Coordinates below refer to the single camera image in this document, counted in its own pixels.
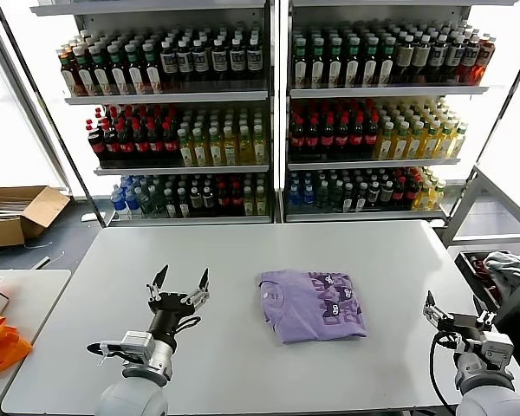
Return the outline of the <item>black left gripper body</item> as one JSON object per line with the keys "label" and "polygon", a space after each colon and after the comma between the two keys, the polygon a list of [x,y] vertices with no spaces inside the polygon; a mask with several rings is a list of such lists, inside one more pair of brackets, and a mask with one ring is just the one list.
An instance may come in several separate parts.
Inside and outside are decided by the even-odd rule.
{"label": "black left gripper body", "polygon": [[167,295],[159,302],[150,302],[153,320],[149,333],[155,341],[175,342],[175,335],[199,323],[192,305],[182,302],[184,295]]}

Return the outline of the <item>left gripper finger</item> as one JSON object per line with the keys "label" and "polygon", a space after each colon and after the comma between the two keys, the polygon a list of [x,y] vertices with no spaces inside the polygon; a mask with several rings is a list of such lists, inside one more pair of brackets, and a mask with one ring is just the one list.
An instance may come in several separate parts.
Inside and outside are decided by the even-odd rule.
{"label": "left gripper finger", "polygon": [[200,278],[198,287],[186,297],[185,303],[192,305],[195,309],[199,309],[209,298],[209,269],[206,268]]}
{"label": "left gripper finger", "polygon": [[164,284],[164,281],[166,279],[166,274],[169,269],[169,265],[166,264],[154,277],[153,281],[151,283],[148,283],[146,285],[148,291],[149,291],[149,299],[148,302],[159,302],[162,297],[167,296],[168,293],[165,291],[162,291],[162,287]]}

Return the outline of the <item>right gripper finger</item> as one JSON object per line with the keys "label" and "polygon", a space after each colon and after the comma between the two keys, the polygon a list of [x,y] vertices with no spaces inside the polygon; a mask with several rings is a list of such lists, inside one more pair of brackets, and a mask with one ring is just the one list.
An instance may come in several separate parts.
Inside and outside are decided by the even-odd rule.
{"label": "right gripper finger", "polygon": [[437,306],[430,290],[427,291],[422,313],[431,324],[446,324],[453,322],[453,316]]}
{"label": "right gripper finger", "polygon": [[478,324],[492,324],[497,316],[496,313],[488,310],[486,304],[481,301],[477,296],[474,297],[474,305],[477,313]]}

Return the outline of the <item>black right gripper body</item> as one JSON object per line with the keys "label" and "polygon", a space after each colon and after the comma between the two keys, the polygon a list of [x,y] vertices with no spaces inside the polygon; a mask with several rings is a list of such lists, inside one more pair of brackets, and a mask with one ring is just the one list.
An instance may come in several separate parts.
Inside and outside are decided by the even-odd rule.
{"label": "black right gripper body", "polygon": [[475,342],[482,341],[484,334],[491,331],[492,324],[478,324],[476,315],[451,314],[453,322],[437,324],[438,339]]}

